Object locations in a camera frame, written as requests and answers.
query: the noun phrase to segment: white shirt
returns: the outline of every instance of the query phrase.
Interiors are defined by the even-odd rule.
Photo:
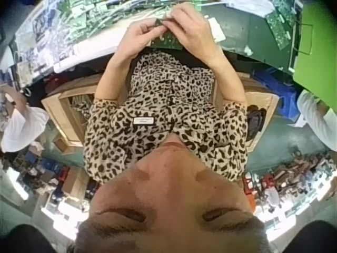
[[[280,204],[280,196],[275,187],[265,189],[264,194],[267,196],[267,202],[272,207],[277,207]]]
[[[314,95],[306,90],[300,94],[297,106],[317,137],[331,150],[337,151],[336,113],[330,108],[326,115],[322,116],[317,109]]]
[[[25,116],[14,109],[1,140],[2,151],[16,152],[30,145],[43,133],[48,120],[47,112],[37,107],[27,106]]]

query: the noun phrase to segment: eyebrow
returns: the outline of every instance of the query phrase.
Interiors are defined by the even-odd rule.
[[[99,223],[92,224],[94,233],[101,238],[117,237],[121,235],[134,235],[135,233],[145,233],[147,232],[146,228],[137,228],[133,229],[130,227],[119,226],[117,228],[100,225]],[[237,223],[237,224],[228,224],[222,226],[216,230],[203,229],[204,231],[219,231],[219,232],[253,232],[264,230],[264,224],[258,219],[258,217],[253,216],[246,222]]]
[[[142,228],[129,228],[124,226],[118,226],[117,228],[100,225],[99,223],[92,224],[95,234],[102,238],[116,237],[120,235],[133,235],[134,233],[144,233],[147,230]]]

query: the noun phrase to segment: leopard print blouse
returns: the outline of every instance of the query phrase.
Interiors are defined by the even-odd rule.
[[[246,109],[228,103],[221,112],[209,102],[211,70],[188,68],[174,57],[143,55],[131,77],[124,104],[95,100],[84,143],[85,170],[105,183],[177,134],[207,167],[237,180],[247,162]],[[134,125],[136,117],[153,117],[153,125]]]

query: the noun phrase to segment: clothing label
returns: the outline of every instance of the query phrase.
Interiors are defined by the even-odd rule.
[[[154,118],[153,117],[136,117],[133,118],[134,125],[153,125]]]

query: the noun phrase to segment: green panel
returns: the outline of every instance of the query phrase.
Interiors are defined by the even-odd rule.
[[[337,110],[337,26],[320,3],[305,5],[294,80]]]
[[[293,30],[289,25],[283,24],[286,31],[292,35]],[[253,54],[250,58],[264,62],[275,68],[282,69],[285,73],[289,72],[289,63],[292,52],[292,45],[289,43],[284,49],[280,50],[265,19],[256,15],[250,15],[249,47]]]
[[[226,36],[219,44],[223,49],[244,55],[244,48],[248,44],[249,14],[224,5],[202,7],[202,14],[208,18],[215,17]]]

